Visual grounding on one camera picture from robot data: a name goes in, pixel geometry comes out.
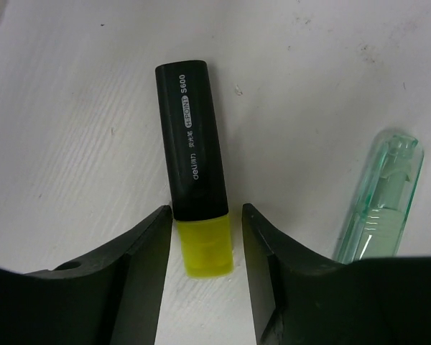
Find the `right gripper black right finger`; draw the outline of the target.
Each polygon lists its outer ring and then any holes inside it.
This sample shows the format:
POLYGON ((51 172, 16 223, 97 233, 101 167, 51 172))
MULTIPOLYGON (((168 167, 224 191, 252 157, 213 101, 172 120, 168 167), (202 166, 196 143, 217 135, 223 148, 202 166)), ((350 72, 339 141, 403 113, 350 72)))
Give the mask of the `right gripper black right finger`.
POLYGON ((431 344, 431 257, 341 264, 242 209, 258 344, 431 344))

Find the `pale green highlighter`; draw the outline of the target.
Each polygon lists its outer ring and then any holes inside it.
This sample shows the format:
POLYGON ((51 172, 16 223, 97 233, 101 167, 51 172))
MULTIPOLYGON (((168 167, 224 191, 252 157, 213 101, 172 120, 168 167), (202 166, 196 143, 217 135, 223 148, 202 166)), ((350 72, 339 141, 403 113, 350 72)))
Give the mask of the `pale green highlighter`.
POLYGON ((424 160, 401 129, 379 132, 366 158, 333 259, 349 264, 397 254, 424 160))

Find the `yellow cap black highlighter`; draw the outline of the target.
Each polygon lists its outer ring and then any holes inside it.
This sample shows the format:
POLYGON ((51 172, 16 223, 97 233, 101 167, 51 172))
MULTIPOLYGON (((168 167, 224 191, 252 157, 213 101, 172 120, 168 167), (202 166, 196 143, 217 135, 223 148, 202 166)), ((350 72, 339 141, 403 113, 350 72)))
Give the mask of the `yellow cap black highlighter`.
POLYGON ((231 227, 208 65, 187 60, 155 69, 172 199, 188 276, 233 269, 231 227))

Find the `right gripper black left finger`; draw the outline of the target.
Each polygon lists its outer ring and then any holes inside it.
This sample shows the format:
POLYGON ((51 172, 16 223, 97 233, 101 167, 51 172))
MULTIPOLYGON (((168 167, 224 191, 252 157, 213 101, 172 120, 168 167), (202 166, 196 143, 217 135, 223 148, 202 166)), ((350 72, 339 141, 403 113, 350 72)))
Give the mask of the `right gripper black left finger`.
POLYGON ((153 344, 172 211, 53 270, 0 268, 0 344, 153 344))

